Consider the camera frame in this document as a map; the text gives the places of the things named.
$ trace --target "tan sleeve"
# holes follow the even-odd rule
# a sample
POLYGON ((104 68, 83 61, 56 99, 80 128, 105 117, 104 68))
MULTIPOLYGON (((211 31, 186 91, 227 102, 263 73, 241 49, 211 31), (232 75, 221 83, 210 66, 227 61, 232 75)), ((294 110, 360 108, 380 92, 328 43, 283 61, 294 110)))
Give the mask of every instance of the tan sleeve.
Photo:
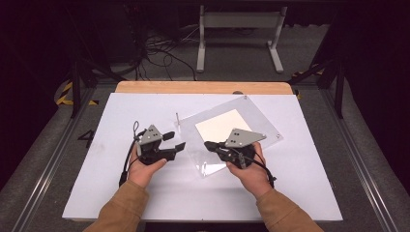
POLYGON ((99 218, 84 231, 135 232, 148 202, 148 192, 126 181, 100 210, 99 218))
POLYGON ((256 205, 270 232, 323 231, 305 211, 275 189, 259 197, 256 205))

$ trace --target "gray carpet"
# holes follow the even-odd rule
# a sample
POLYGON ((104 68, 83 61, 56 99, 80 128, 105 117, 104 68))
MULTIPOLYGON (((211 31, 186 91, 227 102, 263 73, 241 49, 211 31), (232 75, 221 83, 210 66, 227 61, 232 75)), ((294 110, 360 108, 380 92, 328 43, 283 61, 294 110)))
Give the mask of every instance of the gray carpet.
MULTIPOLYGON (((326 30, 326 26, 284 28, 278 44, 278 54, 284 67, 282 74, 275 72, 265 44, 271 36, 269 31, 255 30, 249 35, 239 35, 232 30, 212 31, 206 34, 205 72, 197 73, 197 78, 198 80, 224 81, 288 80, 292 73, 308 68, 326 30)), ((189 41, 180 44, 171 52, 195 69, 196 42, 189 41)), ((156 54, 150 58, 152 62, 161 64, 163 56, 163 54, 156 54)), ((145 71, 140 69, 144 78, 148 77, 151 80, 169 79, 164 68, 159 68, 147 61, 144 61, 144 68, 145 71)), ((192 80, 190 68, 175 59, 168 67, 168 71, 174 80, 192 80)), ((135 72, 126 75, 126 78, 135 79, 135 72)), ((309 78, 305 80, 305 83, 312 82, 314 79, 314 77, 309 78)), ((106 78, 101 79, 101 83, 109 81, 106 78)), ((344 221, 319 222, 319 225, 325 231, 383 231, 352 165, 349 150, 337 128, 335 118, 332 117, 332 109, 325 104, 322 92, 311 85, 298 85, 295 88, 301 93, 301 108, 329 180, 335 186, 334 193, 344 218, 344 221)), ((61 216, 70 196, 71 187, 87 154, 86 141, 77 139, 88 130, 96 130, 108 95, 114 90, 115 84, 107 83, 99 84, 94 91, 92 100, 98 100, 100 104, 88 105, 85 108, 74 128, 73 136, 68 141, 67 150, 61 163, 26 231, 81 231, 90 223, 65 220, 61 216)), ((61 88, 56 91, 56 95, 59 95, 60 92, 61 88)), ((0 192, 0 231, 12 231, 31 191, 70 121, 71 110, 70 105, 60 106, 21 162, 14 176, 0 192)), ((348 84, 346 84, 343 99, 343 116, 343 122, 349 128, 372 178, 378 185, 398 231, 408 231, 410 228, 409 196, 395 177, 366 127, 360 111, 354 104, 348 84)), ((145 229, 146 231, 163 229, 159 226, 161 225, 147 223, 145 229)), ((213 225, 214 227, 187 224, 166 226, 166 231, 188 231, 192 228, 196 230, 206 228, 208 231, 220 230, 217 225, 213 225)), ((263 228, 257 227, 255 231, 263 231, 263 228)))

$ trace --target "white paper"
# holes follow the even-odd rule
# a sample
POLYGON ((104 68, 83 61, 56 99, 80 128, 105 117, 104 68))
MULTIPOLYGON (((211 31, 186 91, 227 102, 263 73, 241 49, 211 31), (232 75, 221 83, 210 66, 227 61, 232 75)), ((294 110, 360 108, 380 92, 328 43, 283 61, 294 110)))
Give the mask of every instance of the white paper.
MULTIPOLYGON (((278 179, 276 189, 314 220, 342 220, 337 201, 294 95, 252 95, 253 103, 286 139, 263 154, 278 179)), ((177 131, 175 112, 184 118, 237 99, 234 95, 111 94, 81 167, 63 218, 95 219, 118 189, 132 126, 154 124, 177 131)), ((160 148, 183 142, 179 133, 160 148)), ((226 168, 201 178, 186 151, 158 171, 149 187, 145 221, 261 221, 254 197, 226 168)))
POLYGON ((236 109, 198 123, 195 126, 204 142, 224 142, 232 132, 232 129, 250 131, 247 122, 245 122, 236 109))

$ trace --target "hand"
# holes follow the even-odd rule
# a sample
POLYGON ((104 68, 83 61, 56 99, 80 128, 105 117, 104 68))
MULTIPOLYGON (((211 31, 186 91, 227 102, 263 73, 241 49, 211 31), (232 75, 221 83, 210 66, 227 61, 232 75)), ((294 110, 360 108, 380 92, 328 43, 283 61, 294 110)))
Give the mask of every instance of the hand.
MULTIPOLYGON (((257 153, 266 163, 265 158, 262 154, 260 143, 254 142, 252 145, 255 149, 255 153, 257 153)), ((259 156, 255 156, 254 159, 259 161, 260 163, 263 163, 259 156)), ((257 164, 252 163, 246 169, 240 169, 231 162, 227 162, 226 166, 233 175, 241 180, 242 185, 244 185, 245 189, 252 193, 256 199, 272 189, 271 185, 269 184, 265 169, 258 166, 257 164)))
POLYGON ((154 173, 160 170, 166 164, 166 159, 160 159, 151 165, 145 165, 137 159, 136 144, 133 145, 132 153, 130 157, 130 168, 128 179, 137 185, 146 188, 150 184, 151 178, 154 173))

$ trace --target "wooden edge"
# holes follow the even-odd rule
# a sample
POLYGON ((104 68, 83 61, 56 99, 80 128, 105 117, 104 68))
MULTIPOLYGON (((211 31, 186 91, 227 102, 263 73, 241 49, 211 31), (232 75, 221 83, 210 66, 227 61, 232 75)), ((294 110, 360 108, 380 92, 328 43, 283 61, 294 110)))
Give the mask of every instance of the wooden edge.
POLYGON ((121 81, 115 93, 293 95, 286 82, 121 81))

